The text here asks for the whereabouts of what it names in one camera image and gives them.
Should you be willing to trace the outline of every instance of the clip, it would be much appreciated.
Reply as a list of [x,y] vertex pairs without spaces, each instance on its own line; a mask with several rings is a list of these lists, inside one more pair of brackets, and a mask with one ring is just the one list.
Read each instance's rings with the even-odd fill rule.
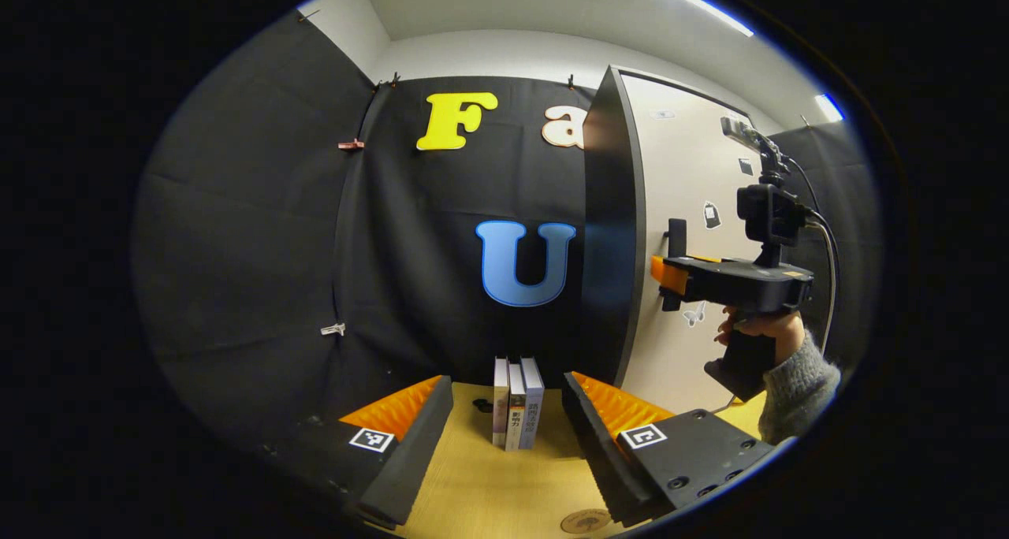
[[319,329],[319,333],[324,336],[328,336],[330,334],[339,334],[340,336],[342,336],[343,331],[345,330],[347,330],[347,325],[343,324],[342,322],[338,322],[333,326],[327,326],[326,328]]
[[350,141],[349,143],[340,143],[338,146],[344,150],[363,149],[364,141],[358,141],[357,137],[354,137],[353,141]]

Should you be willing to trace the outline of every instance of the screw hole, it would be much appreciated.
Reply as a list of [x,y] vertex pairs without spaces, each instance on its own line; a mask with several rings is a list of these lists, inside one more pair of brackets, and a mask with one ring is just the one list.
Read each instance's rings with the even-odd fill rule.
[[669,480],[669,483],[666,486],[669,487],[670,490],[679,490],[688,483],[690,483],[690,478],[687,476],[679,476]]

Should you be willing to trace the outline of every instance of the hand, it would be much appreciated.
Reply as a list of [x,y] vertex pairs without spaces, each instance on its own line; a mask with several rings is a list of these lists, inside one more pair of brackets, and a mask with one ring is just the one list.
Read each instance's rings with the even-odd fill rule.
[[[728,335],[736,326],[736,308],[725,307],[721,310],[727,314],[725,319],[718,326],[718,335],[714,341],[722,346],[728,345]],[[805,326],[802,324],[802,317],[799,312],[789,314],[762,314],[752,317],[750,320],[739,325],[739,331],[747,336],[767,336],[774,338],[774,364],[779,365],[792,356],[806,338]]]

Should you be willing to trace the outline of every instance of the orange ridged foam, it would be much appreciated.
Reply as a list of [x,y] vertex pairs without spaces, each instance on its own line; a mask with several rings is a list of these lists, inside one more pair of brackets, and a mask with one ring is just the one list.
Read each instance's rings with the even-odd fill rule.
[[578,382],[592,406],[595,407],[595,413],[598,413],[602,424],[605,425],[609,436],[614,441],[621,431],[669,419],[673,416],[673,413],[661,407],[638,399],[625,391],[618,390],[588,375],[577,373],[577,371],[572,371],[571,375]]
[[417,419],[421,408],[424,407],[424,403],[440,379],[441,375],[435,375],[389,394],[353,413],[344,415],[340,421],[357,427],[393,433],[400,442],[403,442],[403,437],[407,435],[407,431],[414,424],[414,420]]

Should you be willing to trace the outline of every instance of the wooden tabletop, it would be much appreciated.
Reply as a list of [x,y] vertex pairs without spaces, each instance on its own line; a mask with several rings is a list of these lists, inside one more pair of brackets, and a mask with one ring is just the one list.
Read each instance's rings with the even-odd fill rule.
[[[588,463],[561,406],[561,391],[546,390],[536,444],[506,452],[490,443],[491,415],[472,405],[492,401],[493,389],[452,384],[454,406],[428,465],[401,537],[600,538],[630,528],[609,522],[571,534],[561,522],[582,510],[602,510]],[[764,394],[717,413],[755,437]]]

